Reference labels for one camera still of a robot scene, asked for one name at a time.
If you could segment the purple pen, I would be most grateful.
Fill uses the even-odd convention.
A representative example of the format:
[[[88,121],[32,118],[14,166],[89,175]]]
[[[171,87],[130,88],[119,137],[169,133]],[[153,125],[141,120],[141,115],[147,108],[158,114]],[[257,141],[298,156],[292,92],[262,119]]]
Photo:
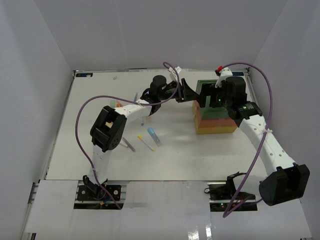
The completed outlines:
[[[127,144],[127,146],[135,153],[136,149],[132,146],[132,144],[125,138],[122,137],[122,140]]]

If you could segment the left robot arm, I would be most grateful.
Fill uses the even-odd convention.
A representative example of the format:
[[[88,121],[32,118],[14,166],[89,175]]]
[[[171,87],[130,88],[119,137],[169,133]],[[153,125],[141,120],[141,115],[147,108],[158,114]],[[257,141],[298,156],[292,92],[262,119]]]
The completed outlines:
[[[111,153],[120,144],[126,124],[155,114],[161,105],[169,100],[184,103],[200,101],[201,98],[188,86],[185,79],[175,77],[167,83],[163,75],[156,75],[136,101],[129,101],[121,107],[112,108],[107,105],[102,108],[89,131],[93,156],[89,156],[84,148],[80,147],[90,164],[89,175],[82,178],[90,196],[96,200],[105,196],[107,189],[104,183],[108,180],[107,167]]]

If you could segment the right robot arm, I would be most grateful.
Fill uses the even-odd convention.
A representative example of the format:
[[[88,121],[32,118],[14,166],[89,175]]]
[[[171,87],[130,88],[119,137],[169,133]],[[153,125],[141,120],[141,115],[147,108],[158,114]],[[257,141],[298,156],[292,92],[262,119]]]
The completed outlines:
[[[203,84],[197,102],[203,108],[207,100],[210,100],[211,108],[227,110],[229,117],[256,149],[267,174],[265,179],[240,172],[228,176],[226,195],[236,200],[245,191],[260,196],[268,206],[302,198],[310,170],[305,164],[297,164],[281,147],[258,105],[248,100],[245,80],[230,76],[218,86]]]

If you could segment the stacked drawer box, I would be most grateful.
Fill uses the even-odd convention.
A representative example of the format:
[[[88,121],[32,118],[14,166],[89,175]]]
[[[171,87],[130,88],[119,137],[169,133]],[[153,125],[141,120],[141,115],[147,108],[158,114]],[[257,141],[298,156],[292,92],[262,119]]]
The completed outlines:
[[[205,107],[200,107],[194,100],[192,113],[197,135],[207,134],[231,134],[237,129],[236,123],[228,116],[225,108],[211,108],[210,96],[206,97]]]

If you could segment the orange pink highlighter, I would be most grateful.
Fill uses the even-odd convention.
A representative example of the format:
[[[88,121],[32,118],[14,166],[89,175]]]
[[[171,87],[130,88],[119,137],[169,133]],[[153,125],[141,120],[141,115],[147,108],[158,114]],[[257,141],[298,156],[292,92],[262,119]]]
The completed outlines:
[[[146,117],[146,122],[147,123],[151,123],[152,122],[152,117],[151,116],[147,116]]]

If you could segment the blue highlighter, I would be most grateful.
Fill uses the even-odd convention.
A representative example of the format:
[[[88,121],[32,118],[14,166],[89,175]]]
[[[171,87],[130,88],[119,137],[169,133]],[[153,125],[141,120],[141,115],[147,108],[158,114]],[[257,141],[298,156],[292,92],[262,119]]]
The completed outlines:
[[[162,145],[161,140],[159,139],[159,137],[157,136],[157,134],[155,133],[154,129],[152,127],[149,127],[147,129],[147,132],[149,133],[149,135],[151,136],[151,138],[153,139],[153,141],[155,142],[155,144],[160,147]]]

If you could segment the yellow cap pen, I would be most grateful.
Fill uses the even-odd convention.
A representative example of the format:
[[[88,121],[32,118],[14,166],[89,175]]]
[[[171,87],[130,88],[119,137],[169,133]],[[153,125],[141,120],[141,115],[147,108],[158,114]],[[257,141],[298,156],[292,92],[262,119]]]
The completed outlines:
[[[138,134],[137,137],[148,149],[150,149],[152,152],[155,151],[155,149],[149,143],[147,143],[141,135]]]

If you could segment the orange cap pen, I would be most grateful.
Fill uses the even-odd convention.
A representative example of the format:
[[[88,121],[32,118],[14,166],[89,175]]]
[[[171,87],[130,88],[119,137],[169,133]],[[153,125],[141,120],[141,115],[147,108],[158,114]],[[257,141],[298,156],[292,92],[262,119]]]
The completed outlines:
[[[117,101],[116,101],[116,107],[117,107],[117,108],[120,108],[120,107],[122,107],[122,106],[123,106],[122,103],[117,100]]]

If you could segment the pink cap white pen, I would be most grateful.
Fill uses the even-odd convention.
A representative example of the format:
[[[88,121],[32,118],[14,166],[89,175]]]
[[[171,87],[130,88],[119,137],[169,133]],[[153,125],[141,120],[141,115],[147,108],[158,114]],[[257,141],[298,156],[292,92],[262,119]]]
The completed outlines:
[[[124,143],[121,143],[121,142],[119,143],[119,145],[124,147],[124,148],[129,148],[129,146],[127,144],[124,144]]]

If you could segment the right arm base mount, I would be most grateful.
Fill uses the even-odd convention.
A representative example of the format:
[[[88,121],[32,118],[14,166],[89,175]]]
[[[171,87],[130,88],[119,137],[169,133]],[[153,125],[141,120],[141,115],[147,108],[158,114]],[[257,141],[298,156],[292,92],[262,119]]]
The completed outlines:
[[[209,206],[211,212],[224,212],[230,203],[236,189],[226,181],[209,182],[203,190],[204,194],[209,197]],[[258,210],[257,199],[254,195],[247,192],[239,192],[233,201],[232,208],[239,206],[236,212],[255,212]]]

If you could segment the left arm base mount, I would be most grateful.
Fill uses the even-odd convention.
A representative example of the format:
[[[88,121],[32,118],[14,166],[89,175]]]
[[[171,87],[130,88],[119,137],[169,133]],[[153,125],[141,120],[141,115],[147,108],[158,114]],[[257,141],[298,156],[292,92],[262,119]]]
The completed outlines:
[[[108,180],[102,183],[102,187],[93,183],[87,175],[82,177],[82,184],[78,185],[75,197],[74,209],[82,210],[118,210],[117,203],[121,200],[121,185],[109,185]]]

